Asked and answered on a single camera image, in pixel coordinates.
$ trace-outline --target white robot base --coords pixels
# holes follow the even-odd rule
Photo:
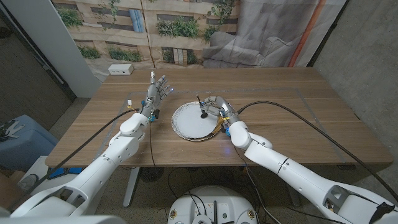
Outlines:
[[[253,206],[242,195],[226,187],[207,185],[188,191],[173,203],[168,224],[187,223],[255,224],[257,218]]]

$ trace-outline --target white robotic arm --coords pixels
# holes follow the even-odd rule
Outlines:
[[[120,132],[112,138],[107,150],[72,181],[33,195],[11,214],[15,217],[62,217],[84,215],[94,196],[111,177],[120,163],[133,156],[144,139],[145,128],[155,118],[161,101],[173,91],[164,87],[163,76],[155,82],[151,73],[150,86],[141,113],[123,122]]]
[[[234,146],[245,150],[245,156],[286,181],[312,202],[329,219],[343,223],[396,223],[395,205],[381,196],[348,184],[325,179],[308,168],[272,149],[264,137],[250,133],[232,106],[222,97],[210,97],[201,109],[218,113],[228,123]]]

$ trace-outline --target wooden table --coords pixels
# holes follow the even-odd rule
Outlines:
[[[157,78],[166,75],[175,92],[160,107],[160,118],[152,123],[152,148],[157,166],[241,166],[229,137],[218,133],[205,142],[190,142],[178,137],[171,117],[181,105],[209,95],[222,96],[235,108],[253,101],[274,101],[301,114],[325,130],[332,138],[368,164],[393,161],[387,149],[356,117],[313,68],[244,69],[168,69],[156,70]],[[149,85],[150,70],[135,70],[130,76],[109,76],[95,96],[70,126],[46,160],[57,165],[99,128],[126,111],[126,100],[140,107]],[[121,117],[106,128],[65,167],[85,167],[104,151],[120,124],[132,114]],[[249,131],[270,140],[274,149],[304,164],[354,164],[354,160],[333,146],[303,121],[273,105],[254,105],[240,118]],[[136,155],[122,163],[128,167],[153,166],[149,135]]]

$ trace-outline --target white power strip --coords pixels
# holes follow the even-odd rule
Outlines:
[[[108,70],[111,75],[130,75],[134,68],[131,64],[113,64]]]

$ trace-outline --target metal table leg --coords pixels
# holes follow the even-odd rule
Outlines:
[[[131,205],[132,196],[134,194],[134,189],[138,183],[138,173],[139,167],[135,167],[131,169],[129,183],[127,184],[126,194],[124,195],[123,206],[129,207]]]

